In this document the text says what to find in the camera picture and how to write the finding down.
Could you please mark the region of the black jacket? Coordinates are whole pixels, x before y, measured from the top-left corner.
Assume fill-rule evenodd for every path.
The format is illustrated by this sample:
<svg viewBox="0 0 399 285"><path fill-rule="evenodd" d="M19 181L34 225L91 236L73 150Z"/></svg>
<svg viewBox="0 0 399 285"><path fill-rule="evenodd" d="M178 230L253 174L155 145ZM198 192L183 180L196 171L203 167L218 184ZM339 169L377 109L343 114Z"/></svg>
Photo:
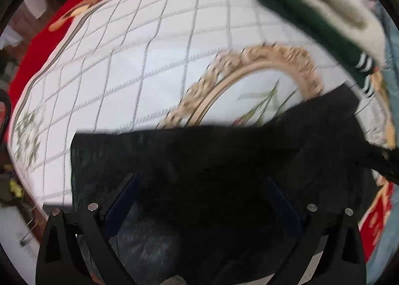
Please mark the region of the black jacket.
<svg viewBox="0 0 399 285"><path fill-rule="evenodd" d="M137 284L239 284L275 272L307 207L362 217L398 177L398 150L368 143L346 86L256 127L191 126L77 133L70 146L76 210L103 204L133 175L133 205L111 238Z"/></svg>

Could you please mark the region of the light blue duvet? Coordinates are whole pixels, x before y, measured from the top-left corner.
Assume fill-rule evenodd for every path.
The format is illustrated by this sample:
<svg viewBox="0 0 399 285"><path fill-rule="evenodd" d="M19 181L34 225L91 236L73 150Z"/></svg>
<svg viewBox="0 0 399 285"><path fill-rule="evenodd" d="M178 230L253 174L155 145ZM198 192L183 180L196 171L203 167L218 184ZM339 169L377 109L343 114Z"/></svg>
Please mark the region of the light blue duvet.
<svg viewBox="0 0 399 285"><path fill-rule="evenodd" d="M386 36L386 62L382 69L394 127L398 129L398 29L379 2L375 3L374 13L382 24ZM367 284L398 284L397 276L384 274L395 269L398 264L398 185L393 185L390 197L392 209L382 235L367 262Z"/></svg>

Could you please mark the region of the green folded sweater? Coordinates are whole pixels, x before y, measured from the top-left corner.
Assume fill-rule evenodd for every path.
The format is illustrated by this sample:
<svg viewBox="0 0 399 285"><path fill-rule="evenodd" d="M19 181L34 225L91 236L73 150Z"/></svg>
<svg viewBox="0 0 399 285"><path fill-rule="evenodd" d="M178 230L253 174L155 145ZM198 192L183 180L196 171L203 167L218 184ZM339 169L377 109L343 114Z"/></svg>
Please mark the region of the green folded sweater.
<svg viewBox="0 0 399 285"><path fill-rule="evenodd" d="M322 45L344 68L368 98L375 93L371 77L376 61L341 35L331 24L301 0L258 0Z"/></svg>

